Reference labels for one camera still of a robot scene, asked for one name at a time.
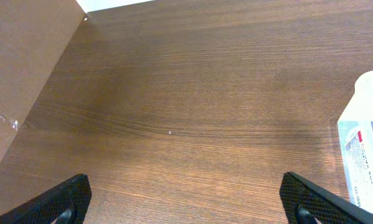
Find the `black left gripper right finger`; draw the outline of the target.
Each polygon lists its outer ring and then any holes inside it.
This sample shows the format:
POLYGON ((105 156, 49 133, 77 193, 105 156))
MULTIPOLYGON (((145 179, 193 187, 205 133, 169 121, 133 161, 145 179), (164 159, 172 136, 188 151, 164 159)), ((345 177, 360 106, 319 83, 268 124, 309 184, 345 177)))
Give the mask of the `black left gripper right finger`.
POLYGON ((289 223, 373 223, 372 213, 294 172, 284 173, 279 194, 289 223))

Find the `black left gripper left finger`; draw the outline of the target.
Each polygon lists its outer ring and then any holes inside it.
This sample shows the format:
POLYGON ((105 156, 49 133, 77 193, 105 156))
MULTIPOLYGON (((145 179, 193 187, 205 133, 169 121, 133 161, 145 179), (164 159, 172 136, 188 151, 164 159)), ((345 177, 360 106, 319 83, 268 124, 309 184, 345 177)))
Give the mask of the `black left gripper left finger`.
POLYGON ((92 198, 88 176, 77 174, 0 215, 0 224, 79 223, 82 224, 92 198))

